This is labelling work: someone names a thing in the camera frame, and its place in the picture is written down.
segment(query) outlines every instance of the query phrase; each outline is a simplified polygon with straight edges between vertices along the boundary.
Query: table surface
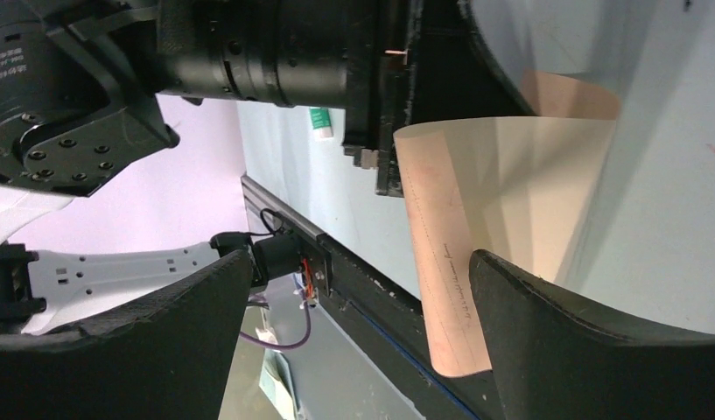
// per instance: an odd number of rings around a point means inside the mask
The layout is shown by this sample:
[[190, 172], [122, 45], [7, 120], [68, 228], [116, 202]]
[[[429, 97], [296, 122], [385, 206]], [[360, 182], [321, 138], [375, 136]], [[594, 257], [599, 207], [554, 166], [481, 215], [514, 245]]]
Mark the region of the table surface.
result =
[[[620, 310], [715, 333], [715, 1], [474, 0], [516, 80], [525, 67], [623, 100], [613, 147], [564, 287]], [[249, 176], [418, 297], [402, 199], [374, 195], [305, 108], [242, 103]]]

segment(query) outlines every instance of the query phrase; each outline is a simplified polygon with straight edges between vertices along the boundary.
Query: paper cone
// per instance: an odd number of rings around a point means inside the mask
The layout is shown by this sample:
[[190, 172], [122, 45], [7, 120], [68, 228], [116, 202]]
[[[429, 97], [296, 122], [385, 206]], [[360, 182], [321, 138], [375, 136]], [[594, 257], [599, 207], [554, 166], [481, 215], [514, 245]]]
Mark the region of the paper cone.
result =
[[487, 249], [560, 281], [612, 141], [620, 102], [601, 87], [529, 73], [537, 117], [428, 122], [395, 134], [432, 365], [491, 368], [468, 279]]

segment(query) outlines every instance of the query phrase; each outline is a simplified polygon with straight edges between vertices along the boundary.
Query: red wire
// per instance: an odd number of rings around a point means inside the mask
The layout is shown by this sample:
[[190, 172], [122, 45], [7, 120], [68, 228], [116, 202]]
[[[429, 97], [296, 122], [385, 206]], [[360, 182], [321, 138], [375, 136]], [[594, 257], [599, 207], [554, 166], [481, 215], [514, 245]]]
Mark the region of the red wire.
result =
[[305, 268], [305, 295], [309, 299], [313, 299], [313, 277], [311, 276], [311, 266], [308, 264], [308, 259], [303, 259], [303, 267]]

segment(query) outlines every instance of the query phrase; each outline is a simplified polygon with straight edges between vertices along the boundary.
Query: white wall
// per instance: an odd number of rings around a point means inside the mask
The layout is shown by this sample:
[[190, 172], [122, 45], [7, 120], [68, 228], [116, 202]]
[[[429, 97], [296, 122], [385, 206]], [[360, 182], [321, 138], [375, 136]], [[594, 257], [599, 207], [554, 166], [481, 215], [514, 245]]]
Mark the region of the white wall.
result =
[[236, 103], [201, 107], [159, 96], [182, 140], [132, 164], [89, 199], [34, 221], [10, 238], [29, 249], [103, 254], [183, 248], [248, 230]]
[[715, 0], [474, 2], [508, 72], [519, 53], [623, 101], [564, 287], [715, 333]]

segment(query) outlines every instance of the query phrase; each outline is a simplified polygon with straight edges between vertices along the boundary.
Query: glue stick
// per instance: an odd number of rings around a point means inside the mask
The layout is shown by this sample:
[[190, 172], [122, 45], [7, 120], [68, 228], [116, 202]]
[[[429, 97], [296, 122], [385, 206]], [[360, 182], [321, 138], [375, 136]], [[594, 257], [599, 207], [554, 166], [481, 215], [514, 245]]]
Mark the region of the glue stick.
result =
[[326, 108], [311, 108], [311, 125], [316, 140], [333, 138], [332, 119]]

